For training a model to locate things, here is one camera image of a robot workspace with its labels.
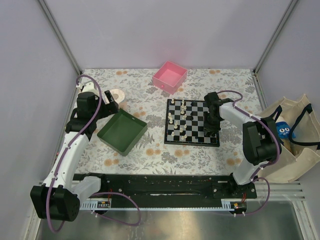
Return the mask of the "pink toilet paper roll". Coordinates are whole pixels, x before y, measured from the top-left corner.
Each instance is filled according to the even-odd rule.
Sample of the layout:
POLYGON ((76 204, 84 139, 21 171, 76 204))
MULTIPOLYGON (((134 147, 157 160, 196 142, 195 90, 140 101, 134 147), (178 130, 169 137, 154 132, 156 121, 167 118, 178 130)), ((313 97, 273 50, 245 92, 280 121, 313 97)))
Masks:
POLYGON ((115 102, 118 104, 118 107, 123 110, 127 110, 127 99, 126 95, 123 90, 115 88, 111 89, 110 93, 115 100, 115 102))

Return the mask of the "cream canvas tote bag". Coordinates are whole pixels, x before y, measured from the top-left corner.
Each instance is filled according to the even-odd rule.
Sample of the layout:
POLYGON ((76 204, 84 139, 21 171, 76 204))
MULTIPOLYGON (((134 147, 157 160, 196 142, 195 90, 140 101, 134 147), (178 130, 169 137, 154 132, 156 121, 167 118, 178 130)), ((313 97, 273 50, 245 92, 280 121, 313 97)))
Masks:
POLYGON ((290 183, 320 161, 320 123, 305 94, 297 100, 283 97, 258 115, 283 118, 292 129, 292 141, 281 145, 277 163, 260 170, 259 177, 270 183, 290 183))

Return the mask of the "black white chess board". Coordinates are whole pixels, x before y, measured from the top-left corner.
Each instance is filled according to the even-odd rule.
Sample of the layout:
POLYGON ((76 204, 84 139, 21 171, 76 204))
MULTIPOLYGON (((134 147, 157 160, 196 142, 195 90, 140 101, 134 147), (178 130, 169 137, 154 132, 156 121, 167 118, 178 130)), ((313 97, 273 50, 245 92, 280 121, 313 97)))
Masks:
POLYGON ((204 132, 205 112, 209 109, 203 100, 168 99, 166 102, 164 143, 200 147, 219 147, 219 135, 204 132))

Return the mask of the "blue cartoon face package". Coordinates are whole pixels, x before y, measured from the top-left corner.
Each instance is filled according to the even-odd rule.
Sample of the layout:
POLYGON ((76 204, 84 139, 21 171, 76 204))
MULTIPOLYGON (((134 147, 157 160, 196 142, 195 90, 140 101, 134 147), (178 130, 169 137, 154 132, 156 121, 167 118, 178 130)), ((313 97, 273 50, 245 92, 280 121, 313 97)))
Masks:
POLYGON ((288 139, 291 131, 291 127, 287 124, 286 121, 277 121, 276 130, 280 139, 288 139))

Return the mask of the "pink plastic box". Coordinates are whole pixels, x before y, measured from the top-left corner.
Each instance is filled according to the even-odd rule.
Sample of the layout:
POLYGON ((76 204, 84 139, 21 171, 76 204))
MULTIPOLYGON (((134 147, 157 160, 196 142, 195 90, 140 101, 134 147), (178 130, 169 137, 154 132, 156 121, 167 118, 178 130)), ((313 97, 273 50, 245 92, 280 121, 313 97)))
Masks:
POLYGON ((187 78, 188 70, 171 61, 164 65, 152 76, 155 87, 173 95, 187 78))

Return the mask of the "aluminium rail frame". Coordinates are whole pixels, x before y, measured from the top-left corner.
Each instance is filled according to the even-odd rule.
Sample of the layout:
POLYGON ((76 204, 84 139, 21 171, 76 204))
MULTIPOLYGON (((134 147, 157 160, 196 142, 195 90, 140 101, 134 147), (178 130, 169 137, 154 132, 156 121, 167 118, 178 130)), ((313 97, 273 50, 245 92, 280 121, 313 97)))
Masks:
MULTIPOLYGON (((305 194, 299 181, 289 183, 270 183, 270 201, 304 201, 305 194)), ((264 181, 255 183, 255 191, 259 199, 265 199, 268 195, 268 186, 264 181)))

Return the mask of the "green plastic tray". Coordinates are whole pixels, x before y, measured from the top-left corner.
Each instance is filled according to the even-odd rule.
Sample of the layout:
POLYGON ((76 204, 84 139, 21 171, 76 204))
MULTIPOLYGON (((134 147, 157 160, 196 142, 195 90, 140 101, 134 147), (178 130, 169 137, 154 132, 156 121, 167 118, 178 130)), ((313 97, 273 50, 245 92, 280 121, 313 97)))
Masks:
POLYGON ((147 131, 147 123, 134 117, 123 109, 119 109, 97 133, 101 142, 127 156, 147 131))

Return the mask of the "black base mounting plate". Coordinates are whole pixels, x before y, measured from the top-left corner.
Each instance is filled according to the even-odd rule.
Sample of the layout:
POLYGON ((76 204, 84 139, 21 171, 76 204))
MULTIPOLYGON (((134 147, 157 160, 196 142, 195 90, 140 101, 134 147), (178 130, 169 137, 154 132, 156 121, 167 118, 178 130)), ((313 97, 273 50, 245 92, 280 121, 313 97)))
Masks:
POLYGON ((111 197, 113 209, 133 206, 119 194, 130 197, 141 209, 217 208, 222 206, 222 199, 257 198, 253 183, 236 186, 230 175, 76 173, 72 180, 82 181, 89 176, 101 179, 101 192, 116 193, 111 197))

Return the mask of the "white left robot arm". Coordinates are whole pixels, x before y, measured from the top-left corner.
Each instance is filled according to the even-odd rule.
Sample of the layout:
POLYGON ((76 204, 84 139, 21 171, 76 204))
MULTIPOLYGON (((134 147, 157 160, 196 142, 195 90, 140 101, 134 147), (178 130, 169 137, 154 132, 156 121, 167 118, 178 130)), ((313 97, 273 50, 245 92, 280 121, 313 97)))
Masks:
POLYGON ((85 83, 76 99, 65 127, 62 148, 56 162, 41 185, 35 185, 30 197, 40 219, 72 222, 80 206, 92 194, 107 195, 109 186, 96 176, 86 176, 72 185, 78 162, 97 129, 97 121, 116 114, 119 106, 110 91, 101 93, 93 82, 85 83))

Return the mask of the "floral patterned table mat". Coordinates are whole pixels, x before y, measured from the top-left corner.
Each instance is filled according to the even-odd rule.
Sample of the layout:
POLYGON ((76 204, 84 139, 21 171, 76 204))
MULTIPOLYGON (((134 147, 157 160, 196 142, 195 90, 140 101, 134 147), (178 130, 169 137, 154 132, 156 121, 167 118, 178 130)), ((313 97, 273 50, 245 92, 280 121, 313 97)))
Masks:
MULTIPOLYGON (((127 156, 94 134, 78 162, 77 173, 228 175, 244 159, 242 132, 228 121, 221 123, 219 147, 164 143, 166 103, 171 96, 153 86, 155 69, 86 69, 84 73, 103 91, 124 91, 125 110, 146 122, 147 131, 127 156)), ((241 108, 251 114, 262 110, 249 69, 190 69, 174 97, 202 100, 210 92, 231 99, 242 94, 241 108)))

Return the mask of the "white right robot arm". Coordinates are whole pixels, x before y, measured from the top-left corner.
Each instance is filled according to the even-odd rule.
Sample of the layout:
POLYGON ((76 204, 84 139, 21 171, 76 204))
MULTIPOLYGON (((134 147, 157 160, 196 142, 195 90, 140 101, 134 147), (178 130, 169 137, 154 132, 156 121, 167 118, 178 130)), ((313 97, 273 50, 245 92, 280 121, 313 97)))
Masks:
POLYGON ((206 136, 213 136, 221 130, 220 123, 228 121, 242 131, 242 151, 245 159, 230 175, 228 194, 239 198, 255 180, 255 176, 280 157, 281 143, 276 122, 272 117, 261 118, 251 114, 230 98, 221 99, 217 92, 204 97, 208 111, 204 113, 203 130, 206 136))

